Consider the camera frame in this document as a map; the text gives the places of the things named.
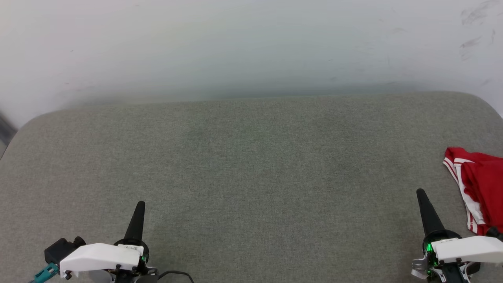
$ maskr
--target red and white clothing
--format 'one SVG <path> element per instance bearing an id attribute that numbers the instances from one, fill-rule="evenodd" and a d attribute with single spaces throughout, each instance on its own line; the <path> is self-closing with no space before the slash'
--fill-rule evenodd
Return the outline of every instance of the red and white clothing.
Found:
<path id="1" fill-rule="evenodd" d="M 497 226 L 503 232 L 503 158 L 447 148 L 443 164 L 459 185 L 468 229 L 485 235 Z"/>

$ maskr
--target gray fabric surface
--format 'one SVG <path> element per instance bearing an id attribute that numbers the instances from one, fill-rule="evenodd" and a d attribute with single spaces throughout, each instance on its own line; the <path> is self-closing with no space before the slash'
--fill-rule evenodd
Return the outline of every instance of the gray fabric surface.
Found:
<path id="1" fill-rule="evenodd" d="M 0 277 L 29 281 L 60 237 L 114 243 L 145 200 L 149 263 L 196 283 L 423 282 L 410 275 L 424 237 L 415 190 L 472 235 L 443 153 L 503 156 L 502 137 L 489 105 L 446 92 L 42 115 L 0 160 Z M 502 275 L 485 264 L 472 281 Z"/>

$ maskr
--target scuff mark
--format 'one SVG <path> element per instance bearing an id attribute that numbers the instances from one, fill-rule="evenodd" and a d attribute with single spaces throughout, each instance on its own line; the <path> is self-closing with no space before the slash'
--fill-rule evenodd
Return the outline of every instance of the scuff mark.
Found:
<path id="1" fill-rule="evenodd" d="M 474 39 L 470 39 L 470 40 L 466 41 L 465 43 L 461 44 L 461 46 L 459 46 L 459 53 L 461 55 L 461 60 L 466 61 L 469 58 L 471 58 L 473 48 L 480 44 L 481 38 L 482 38 L 482 36 L 479 36 Z"/>
<path id="2" fill-rule="evenodd" d="M 487 10 L 498 5 L 499 0 L 489 0 L 480 3 L 476 8 L 470 8 L 461 12 L 463 26 L 481 25 L 487 17 Z"/>
<path id="3" fill-rule="evenodd" d="M 487 79 L 485 80 L 482 84 L 480 84 L 480 87 L 483 87 L 485 85 L 487 85 L 488 83 L 490 83 L 492 81 L 492 79 Z"/>
<path id="4" fill-rule="evenodd" d="M 404 32 L 407 32 L 407 31 L 402 28 L 396 28 L 396 29 L 391 30 L 391 34 L 404 33 Z"/>

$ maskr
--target folded red shirt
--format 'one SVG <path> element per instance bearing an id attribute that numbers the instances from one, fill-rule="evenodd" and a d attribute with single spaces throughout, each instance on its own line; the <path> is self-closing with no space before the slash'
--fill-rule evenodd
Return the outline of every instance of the folded red shirt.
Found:
<path id="1" fill-rule="evenodd" d="M 468 229 L 485 235 L 496 226 L 503 232 L 503 158 L 447 148 L 443 163 L 459 185 Z"/>

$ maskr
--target robotic arm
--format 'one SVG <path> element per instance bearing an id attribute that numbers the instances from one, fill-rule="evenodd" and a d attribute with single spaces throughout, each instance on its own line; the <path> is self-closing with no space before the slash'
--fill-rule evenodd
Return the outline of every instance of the robotic arm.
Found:
<path id="1" fill-rule="evenodd" d="M 163 274 L 156 268 L 147 266 L 149 250 L 141 240 L 145 202 L 136 205 L 124 239 L 113 245 L 86 245 L 81 237 L 73 243 L 61 238 L 45 249 L 45 261 L 49 264 L 35 275 L 34 283 L 43 283 L 59 274 L 69 280 L 72 275 L 79 276 L 82 271 L 89 271 L 96 283 L 155 283 L 168 273 L 190 275 L 181 271 L 166 271 Z"/>
<path id="2" fill-rule="evenodd" d="M 412 274 L 428 282 L 470 283 L 481 262 L 503 263 L 503 235 L 496 227 L 487 236 L 462 238 L 446 230 L 423 189 L 417 199 L 425 231 L 423 258 L 412 261 Z"/>

